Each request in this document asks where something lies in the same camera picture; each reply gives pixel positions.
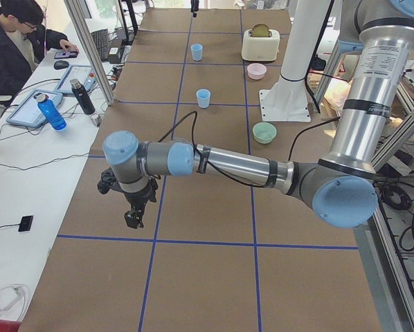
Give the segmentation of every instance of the keyboard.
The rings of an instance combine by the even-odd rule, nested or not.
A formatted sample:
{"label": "keyboard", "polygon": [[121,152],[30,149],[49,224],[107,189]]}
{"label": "keyboard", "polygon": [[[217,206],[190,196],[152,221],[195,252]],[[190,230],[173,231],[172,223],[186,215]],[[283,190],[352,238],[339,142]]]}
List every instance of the keyboard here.
{"label": "keyboard", "polygon": [[99,58],[101,61],[107,61],[107,56],[109,54],[109,30],[101,29],[93,31],[90,34],[95,43],[96,50],[98,50]]}

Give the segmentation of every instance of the blue water bottle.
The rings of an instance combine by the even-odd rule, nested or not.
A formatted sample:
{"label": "blue water bottle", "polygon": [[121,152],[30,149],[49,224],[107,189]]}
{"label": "blue water bottle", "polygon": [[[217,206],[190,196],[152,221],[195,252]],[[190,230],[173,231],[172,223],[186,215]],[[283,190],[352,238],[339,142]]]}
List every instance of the blue water bottle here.
{"label": "blue water bottle", "polygon": [[47,121],[50,122],[54,130],[63,130],[67,126],[64,118],[45,93],[37,95],[36,101],[38,102],[38,108],[44,114]]}

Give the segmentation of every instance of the phone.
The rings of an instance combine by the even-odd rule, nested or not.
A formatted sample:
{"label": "phone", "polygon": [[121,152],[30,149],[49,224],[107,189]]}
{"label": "phone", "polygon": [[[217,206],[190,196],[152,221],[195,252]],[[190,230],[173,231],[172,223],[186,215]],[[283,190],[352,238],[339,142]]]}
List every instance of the phone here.
{"label": "phone", "polygon": [[28,232],[32,227],[33,216],[23,216],[19,224],[18,232]]}
{"label": "phone", "polygon": [[55,59],[68,59],[70,57],[77,57],[78,52],[75,51],[67,51],[67,52],[56,52]]}

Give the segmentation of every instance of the black jacket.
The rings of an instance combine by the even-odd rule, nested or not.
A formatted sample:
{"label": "black jacket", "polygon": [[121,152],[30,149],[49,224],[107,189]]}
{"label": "black jacket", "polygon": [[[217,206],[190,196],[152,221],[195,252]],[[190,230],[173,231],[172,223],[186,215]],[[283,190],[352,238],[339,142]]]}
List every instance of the black jacket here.
{"label": "black jacket", "polygon": [[[46,36],[47,49],[61,48],[60,40],[67,39],[63,33],[49,29],[46,31],[42,25],[27,35],[33,45],[35,58],[39,62],[44,58],[44,36]],[[0,95],[16,95],[31,75],[30,64],[0,24]]]}

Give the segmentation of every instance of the glasses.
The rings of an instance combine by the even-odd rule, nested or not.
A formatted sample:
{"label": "glasses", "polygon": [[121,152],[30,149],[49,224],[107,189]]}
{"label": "glasses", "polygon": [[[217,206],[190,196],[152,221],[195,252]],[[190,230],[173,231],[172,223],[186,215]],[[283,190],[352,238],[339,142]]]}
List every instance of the glasses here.
{"label": "glasses", "polygon": [[23,22],[23,24],[26,24],[30,29],[36,29],[37,26],[31,26],[30,24],[27,24],[26,22]]}

